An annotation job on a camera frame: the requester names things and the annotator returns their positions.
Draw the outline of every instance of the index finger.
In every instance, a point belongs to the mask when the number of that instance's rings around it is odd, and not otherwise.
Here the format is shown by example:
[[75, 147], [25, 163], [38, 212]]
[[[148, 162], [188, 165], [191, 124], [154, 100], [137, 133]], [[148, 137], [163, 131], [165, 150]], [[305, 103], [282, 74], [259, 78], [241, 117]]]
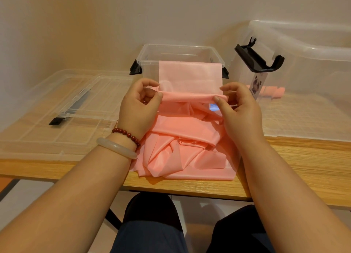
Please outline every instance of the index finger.
[[223, 91], [236, 91], [237, 92], [237, 101], [242, 103], [245, 100], [254, 100], [250, 89], [242, 83], [231, 82], [220, 87]]
[[129, 89], [128, 92], [138, 92], [141, 93], [144, 87], [158, 87], [160, 84], [150, 78], [142, 78], [135, 82]]

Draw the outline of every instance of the person's left hand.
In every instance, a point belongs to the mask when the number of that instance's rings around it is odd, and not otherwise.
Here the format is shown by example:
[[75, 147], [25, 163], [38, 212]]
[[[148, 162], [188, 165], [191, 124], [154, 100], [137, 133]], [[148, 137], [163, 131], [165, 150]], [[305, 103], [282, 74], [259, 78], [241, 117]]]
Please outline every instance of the person's left hand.
[[124, 96], [119, 110], [117, 127], [138, 140], [152, 127], [163, 96], [147, 86], [158, 87], [159, 83], [148, 78], [135, 82]]

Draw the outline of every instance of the person's left arm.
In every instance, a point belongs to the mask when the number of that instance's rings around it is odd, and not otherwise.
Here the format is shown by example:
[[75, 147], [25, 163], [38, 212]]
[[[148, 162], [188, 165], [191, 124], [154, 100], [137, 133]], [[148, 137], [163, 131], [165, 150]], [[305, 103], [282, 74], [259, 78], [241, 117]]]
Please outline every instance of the person's left arm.
[[[139, 140], [151, 128], [162, 95], [143, 78], [123, 98], [118, 127]], [[125, 135], [107, 139], [132, 151]], [[0, 252], [88, 252], [113, 199], [123, 184], [131, 160], [101, 146], [95, 147], [61, 180], [33, 202], [0, 232]]]

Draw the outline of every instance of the person's right arm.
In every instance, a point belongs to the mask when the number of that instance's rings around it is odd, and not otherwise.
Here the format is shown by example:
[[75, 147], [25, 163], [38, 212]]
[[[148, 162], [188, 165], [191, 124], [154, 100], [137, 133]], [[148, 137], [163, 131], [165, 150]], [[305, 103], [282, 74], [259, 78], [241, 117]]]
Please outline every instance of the person's right arm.
[[228, 135], [243, 158], [257, 212], [276, 252], [351, 252], [351, 231], [268, 144], [249, 89], [229, 83], [238, 107], [215, 99]]

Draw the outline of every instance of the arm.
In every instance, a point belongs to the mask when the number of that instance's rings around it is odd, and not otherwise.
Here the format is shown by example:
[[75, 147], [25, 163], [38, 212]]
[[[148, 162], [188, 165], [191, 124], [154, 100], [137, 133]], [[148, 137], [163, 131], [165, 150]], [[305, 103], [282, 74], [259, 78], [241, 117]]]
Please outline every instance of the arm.
[[351, 231], [266, 142], [261, 109], [246, 86], [230, 83], [233, 110], [217, 99], [244, 161], [257, 212], [277, 252], [351, 252]]
[[[118, 127], [142, 138], [155, 120], [162, 96], [137, 81], [125, 95]], [[135, 143], [113, 133], [108, 139], [133, 151]], [[88, 252], [131, 160], [95, 147], [70, 172], [33, 202], [0, 233], [0, 252]]]

